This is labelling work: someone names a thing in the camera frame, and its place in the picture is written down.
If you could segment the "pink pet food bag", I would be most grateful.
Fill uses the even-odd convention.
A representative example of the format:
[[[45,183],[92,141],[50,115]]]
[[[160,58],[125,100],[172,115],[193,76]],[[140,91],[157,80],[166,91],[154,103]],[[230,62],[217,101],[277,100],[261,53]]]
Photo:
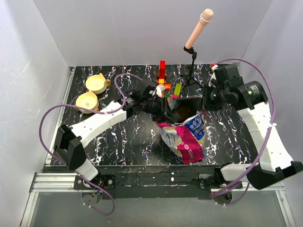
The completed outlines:
[[[205,142],[202,97],[169,97],[167,101],[171,118],[156,122],[162,140],[183,164],[201,161]]]

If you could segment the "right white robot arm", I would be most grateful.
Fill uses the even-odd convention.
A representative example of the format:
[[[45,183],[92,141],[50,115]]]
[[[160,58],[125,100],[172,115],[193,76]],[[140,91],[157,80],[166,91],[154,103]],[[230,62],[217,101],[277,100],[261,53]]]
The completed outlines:
[[[302,162],[294,161],[286,151],[269,107],[263,86],[257,82],[231,83],[220,87],[204,86],[203,109],[218,111],[224,104],[233,106],[246,124],[258,150],[252,164],[224,164],[214,171],[214,182],[231,189],[238,182],[250,183],[261,190],[303,170]]]

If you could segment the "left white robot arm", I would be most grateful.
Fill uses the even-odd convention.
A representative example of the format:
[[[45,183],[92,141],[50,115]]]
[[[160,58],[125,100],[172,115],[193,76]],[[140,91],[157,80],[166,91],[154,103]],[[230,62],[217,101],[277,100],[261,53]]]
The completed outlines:
[[[84,177],[84,183],[90,189],[98,188],[102,178],[84,150],[95,137],[138,112],[151,114],[155,122],[172,123],[175,120],[167,98],[157,95],[153,88],[144,92],[128,91],[125,97],[125,105],[122,105],[122,99],[112,101],[103,109],[104,114],[96,113],[72,126],[63,124],[57,130],[54,152],[69,170]]]

